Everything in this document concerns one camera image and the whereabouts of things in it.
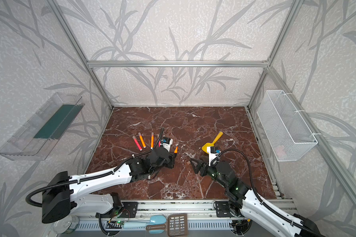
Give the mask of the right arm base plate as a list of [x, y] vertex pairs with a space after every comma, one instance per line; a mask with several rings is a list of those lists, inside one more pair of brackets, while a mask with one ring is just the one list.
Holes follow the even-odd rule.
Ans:
[[215, 201], [214, 209], [217, 217], [241, 217], [241, 212], [231, 201]]

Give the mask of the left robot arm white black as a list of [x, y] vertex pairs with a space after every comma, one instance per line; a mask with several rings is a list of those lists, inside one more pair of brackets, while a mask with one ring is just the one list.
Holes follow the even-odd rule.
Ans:
[[116, 199], [112, 195], [96, 195], [97, 191], [147, 180], [163, 167], [172, 169], [176, 156], [177, 153], [161, 146], [132, 156], [106, 170], [72, 176], [63, 171], [47, 186], [30, 192], [25, 200], [29, 205], [42, 209], [44, 224], [59, 221], [74, 212], [92, 210], [105, 214], [118, 207]]

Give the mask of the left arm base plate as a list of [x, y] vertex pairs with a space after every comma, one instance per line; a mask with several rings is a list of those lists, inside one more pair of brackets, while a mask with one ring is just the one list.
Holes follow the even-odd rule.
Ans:
[[121, 211], [118, 211], [117, 215], [115, 215], [115, 218], [135, 218], [136, 213], [137, 213], [137, 208], [138, 208], [138, 202], [136, 201], [128, 201], [128, 202], [123, 202], [123, 208]]

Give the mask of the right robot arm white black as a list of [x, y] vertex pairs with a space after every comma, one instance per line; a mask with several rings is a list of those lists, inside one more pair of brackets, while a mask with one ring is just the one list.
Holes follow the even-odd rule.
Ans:
[[244, 184], [228, 162], [210, 166], [202, 160], [190, 159], [190, 163], [194, 173], [209, 176], [224, 187], [230, 213], [235, 217], [250, 219], [276, 237], [322, 236], [315, 223], [297, 214], [288, 214]]

